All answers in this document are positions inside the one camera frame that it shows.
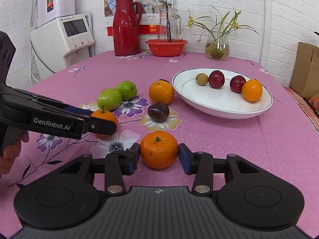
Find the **person's left hand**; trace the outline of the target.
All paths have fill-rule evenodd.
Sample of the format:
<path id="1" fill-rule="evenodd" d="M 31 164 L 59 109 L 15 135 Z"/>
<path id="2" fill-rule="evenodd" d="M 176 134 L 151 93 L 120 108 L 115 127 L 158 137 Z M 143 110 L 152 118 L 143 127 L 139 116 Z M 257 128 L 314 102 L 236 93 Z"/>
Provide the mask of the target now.
<path id="1" fill-rule="evenodd" d="M 24 131 L 19 139 L 14 144 L 8 145 L 0 158 L 0 174 L 8 174 L 16 160 L 19 157 L 22 147 L 22 142 L 26 143 L 29 141 L 29 132 Z"/>

